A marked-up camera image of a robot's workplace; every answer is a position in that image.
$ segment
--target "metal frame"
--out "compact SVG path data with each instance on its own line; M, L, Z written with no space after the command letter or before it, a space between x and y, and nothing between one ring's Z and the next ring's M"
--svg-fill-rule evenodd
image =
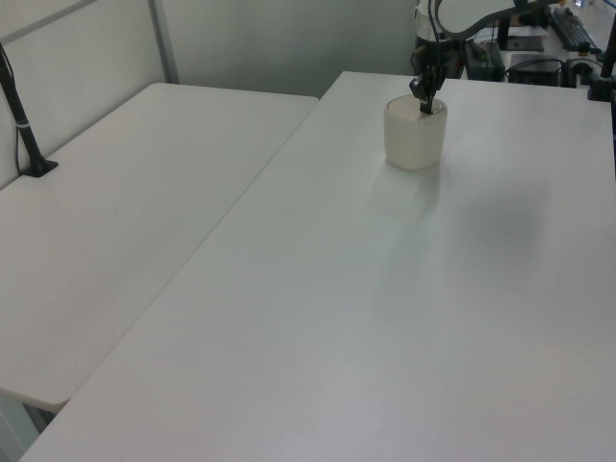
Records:
M32 24L19 29L18 31L11 32L10 34L6 34L5 36L0 37L0 41L2 41L2 43L6 45L7 43L11 43L14 40L21 39L22 37L27 36L35 30L40 29L41 27L44 27L54 21L57 21L61 17L76 12L77 10L84 8L85 6L94 3L95 1L96 0L81 0L78 3L71 5L70 7L66 7L63 10L60 10L59 12L49 14L47 17L35 21Z
M150 15L152 16L152 25L154 26L154 35L156 36L158 52L161 55L161 63L163 64L165 81L168 84L179 84L173 53L171 50L167 51L165 49L165 41L163 40L163 34L168 36L165 12L159 11L162 8L162 5L158 7L157 4L160 4L160 2L157 3L156 0L148 0L147 4L150 8Z

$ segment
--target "black stand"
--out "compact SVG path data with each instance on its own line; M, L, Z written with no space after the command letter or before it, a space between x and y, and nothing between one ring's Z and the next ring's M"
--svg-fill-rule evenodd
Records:
M2 48L2 44L0 44L0 85L2 86L5 96L7 97L7 102L9 103L9 107L13 113L17 130L19 130L19 134L21 135L23 143L26 146L26 150L28 151L28 155L30 156L30 167L22 171L21 174L40 178L47 172L57 167L58 163L47 161L44 157L42 157L42 154L40 154L37 140L35 139L34 133L32 133L30 122L28 121L26 112L21 105L19 95L17 94L17 88L15 87L15 81L11 74L9 63L5 60L5 52L4 48Z
M612 77L614 70L614 62L616 62L616 17L612 23L612 32L609 35L609 42L605 49L605 57L603 58L603 67L601 75L592 74L590 77L590 90L588 91L588 99L592 101L608 101L614 100L614 90L616 89L616 81Z

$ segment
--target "electronic device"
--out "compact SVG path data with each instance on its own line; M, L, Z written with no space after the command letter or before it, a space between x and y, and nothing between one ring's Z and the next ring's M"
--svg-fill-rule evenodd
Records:
M553 56L515 54L511 57L509 83L558 87L560 63Z
M552 27L567 50L583 52L588 49L593 55L601 53L601 48L588 34L579 17L569 8L556 8L552 11Z
M543 7L532 13L526 13L520 15L522 22L532 26L541 25L541 27L548 27L550 22L550 8ZM528 36L528 37L510 37L509 26L511 25L511 18L504 17L499 19L499 34L497 41L499 48L502 51L543 51L543 37L542 36Z
M469 80L502 82L504 79L501 52L494 41L467 41L464 45L464 63Z
M513 13L528 13L556 0L419 0L415 10L418 39L439 50L453 40L464 41L490 22ZM439 59L420 69L420 77L409 84L413 95L422 101L421 111L432 114L432 101L447 76Z

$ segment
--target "computer equipment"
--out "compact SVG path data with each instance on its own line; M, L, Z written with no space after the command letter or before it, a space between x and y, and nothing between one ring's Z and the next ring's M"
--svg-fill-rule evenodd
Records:
M509 67L510 84L559 86L560 61L553 56L516 54Z
M467 41L464 45L464 63L469 80L502 82L504 79L504 64L495 41Z
M581 47L581 51L588 49L593 55L601 53L601 48L588 34L579 17L569 8L556 8L552 11L552 27L567 50L580 51Z
M540 25L545 29L548 27L550 22L550 8L541 8L531 13L520 15L519 20L520 22L524 22L526 25ZM501 51L543 51L542 36L510 37L510 25L511 17L502 17L499 20L497 43L499 44L499 49Z

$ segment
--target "black cable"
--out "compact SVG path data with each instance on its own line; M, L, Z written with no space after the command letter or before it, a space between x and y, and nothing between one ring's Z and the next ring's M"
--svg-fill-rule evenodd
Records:
M432 26L432 33L436 39L436 64L441 65L441 40L436 33L436 26L434 25L434 17L432 16L432 0L427 0L427 18L430 20L430 26Z
M597 63L596 61L588 60L586 58L575 58L574 60L569 60L570 63L573 63L574 61L586 61L588 63L596 65L599 69L603 69L603 65L601 63Z
M7 56L7 52L4 51L2 43L0 43L0 53L2 53L2 58L4 62L7 64L9 68L9 72L11 74L11 80L13 80L13 85L15 84L15 74L13 72L13 67L11 66L11 61ZM19 128L15 125L15 168L17 169L17 175L21 176L21 168L19 167Z
M559 67L558 69L553 70L552 72L546 72L546 73L550 73L550 74L559 74L562 72L562 67Z
M2 43L0 43L0 53L2 53L2 57L4 58L4 62L9 67L9 72L11 74L11 80L13 80L13 83L15 83L15 74L13 72L13 67L11 66L11 61L9 61L9 57L7 56L7 52L4 51L4 48L2 47Z
M21 168L19 168L19 129L15 127L15 168L17 175L21 176Z
M565 64L564 61L558 60L557 58L543 58L543 59L538 59L538 60L524 61L523 63L512 65L507 70L505 70L504 73L506 75L506 74L508 74L512 70L517 70L517 69L520 69L522 67L527 67L529 65L540 64L540 63L560 63L560 65L564 65Z

